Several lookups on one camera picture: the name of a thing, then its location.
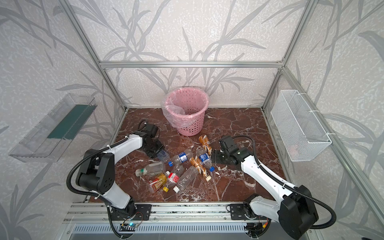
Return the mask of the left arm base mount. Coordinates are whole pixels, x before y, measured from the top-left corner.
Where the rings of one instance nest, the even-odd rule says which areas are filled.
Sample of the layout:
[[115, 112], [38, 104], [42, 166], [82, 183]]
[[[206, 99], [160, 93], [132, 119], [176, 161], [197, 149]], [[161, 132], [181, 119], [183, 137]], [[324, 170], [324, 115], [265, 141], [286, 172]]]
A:
[[152, 205], [150, 204], [137, 204], [130, 205], [125, 209], [117, 209], [112, 207], [110, 210], [109, 219], [112, 221], [148, 221], [151, 214]]

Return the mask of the clear bottle white cap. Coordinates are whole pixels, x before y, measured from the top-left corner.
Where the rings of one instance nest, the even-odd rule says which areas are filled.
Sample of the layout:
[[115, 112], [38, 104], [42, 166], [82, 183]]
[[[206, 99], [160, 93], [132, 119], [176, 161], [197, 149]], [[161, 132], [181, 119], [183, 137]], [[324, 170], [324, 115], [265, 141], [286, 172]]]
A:
[[175, 193], [179, 193], [180, 191], [184, 190], [194, 181], [194, 179], [198, 175], [199, 171], [197, 170], [197, 168], [194, 166], [190, 166], [179, 178], [179, 181], [177, 182], [177, 185], [173, 188], [173, 191]]

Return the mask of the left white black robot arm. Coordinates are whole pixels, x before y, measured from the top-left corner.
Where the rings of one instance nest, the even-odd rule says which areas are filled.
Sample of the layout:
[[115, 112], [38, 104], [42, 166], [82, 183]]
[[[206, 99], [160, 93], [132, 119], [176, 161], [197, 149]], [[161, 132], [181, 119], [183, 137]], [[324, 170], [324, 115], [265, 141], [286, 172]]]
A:
[[157, 157], [164, 145], [156, 137], [159, 128], [146, 123], [137, 131], [103, 149], [89, 149], [69, 172], [66, 185], [78, 195], [101, 199], [114, 211], [133, 215], [137, 208], [133, 198], [116, 183], [115, 165], [130, 153], [140, 150], [149, 158]]

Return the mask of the clear bottle green label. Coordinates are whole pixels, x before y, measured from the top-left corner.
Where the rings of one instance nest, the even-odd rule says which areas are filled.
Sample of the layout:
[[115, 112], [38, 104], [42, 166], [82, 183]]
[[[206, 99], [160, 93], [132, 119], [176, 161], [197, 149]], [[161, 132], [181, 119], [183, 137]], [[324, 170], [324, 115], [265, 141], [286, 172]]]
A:
[[146, 165], [142, 169], [137, 169], [135, 171], [135, 174], [137, 177], [145, 176], [145, 175], [156, 175], [159, 173], [164, 172], [166, 169], [166, 166], [162, 162], [152, 163], [149, 165]]

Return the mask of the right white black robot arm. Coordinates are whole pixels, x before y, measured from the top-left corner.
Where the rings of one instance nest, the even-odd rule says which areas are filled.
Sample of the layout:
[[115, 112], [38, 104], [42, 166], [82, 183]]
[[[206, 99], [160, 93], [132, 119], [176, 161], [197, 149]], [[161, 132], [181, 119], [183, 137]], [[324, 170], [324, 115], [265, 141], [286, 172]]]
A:
[[314, 198], [305, 186], [297, 187], [270, 170], [258, 159], [254, 139], [251, 142], [251, 150], [239, 148], [235, 137], [222, 136], [219, 139], [220, 149], [212, 153], [216, 163], [236, 166], [273, 197], [268, 200], [253, 195], [246, 199], [244, 205], [248, 218], [264, 216], [278, 222], [295, 240], [310, 229], [326, 229], [336, 223], [336, 212], [330, 206]]

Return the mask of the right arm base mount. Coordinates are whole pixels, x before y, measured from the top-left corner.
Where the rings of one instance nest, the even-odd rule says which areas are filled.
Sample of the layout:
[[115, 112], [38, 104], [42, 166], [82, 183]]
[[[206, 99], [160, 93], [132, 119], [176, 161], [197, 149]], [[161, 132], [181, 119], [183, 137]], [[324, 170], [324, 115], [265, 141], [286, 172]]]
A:
[[229, 204], [226, 209], [231, 215], [231, 220], [259, 220], [260, 215], [256, 215], [251, 208], [251, 200], [254, 200], [259, 195], [252, 194], [240, 204]]

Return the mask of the clear bottle blue label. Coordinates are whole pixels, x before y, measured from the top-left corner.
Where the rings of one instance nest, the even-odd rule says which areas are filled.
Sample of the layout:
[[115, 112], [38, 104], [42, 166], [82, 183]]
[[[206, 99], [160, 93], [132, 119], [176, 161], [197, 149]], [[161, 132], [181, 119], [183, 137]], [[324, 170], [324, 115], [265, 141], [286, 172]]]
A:
[[157, 158], [163, 163], [167, 163], [171, 159], [169, 153], [165, 149], [162, 149], [157, 153]]

